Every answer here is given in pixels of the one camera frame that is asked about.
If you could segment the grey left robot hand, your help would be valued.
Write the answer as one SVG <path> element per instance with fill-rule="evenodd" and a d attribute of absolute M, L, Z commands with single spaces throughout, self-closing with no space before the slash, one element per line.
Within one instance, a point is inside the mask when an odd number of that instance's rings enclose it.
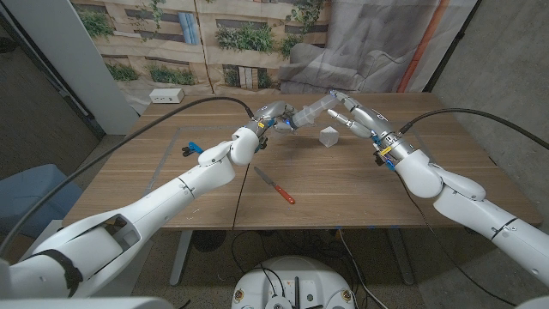
<path fill-rule="evenodd" d="M 293 133 L 296 130 L 293 126 L 296 113 L 293 106 L 279 100 L 257 110 L 245 128 L 252 130 L 258 137 L 270 129 L 280 134 Z"/>

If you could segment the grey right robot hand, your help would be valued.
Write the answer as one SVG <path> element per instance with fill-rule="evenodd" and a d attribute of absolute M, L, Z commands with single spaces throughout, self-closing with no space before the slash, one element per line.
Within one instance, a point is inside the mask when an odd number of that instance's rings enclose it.
<path fill-rule="evenodd" d="M 353 115 L 353 119 L 333 109 L 327 110 L 329 116 L 344 124 L 355 136 L 371 139 L 378 165 L 385 165 L 394 171 L 396 166 L 414 151 L 410 143 L 395 133 L 384 115 L 361 105 L 356 99 L 342 92 L 331 90 L 329 94 Z"/>

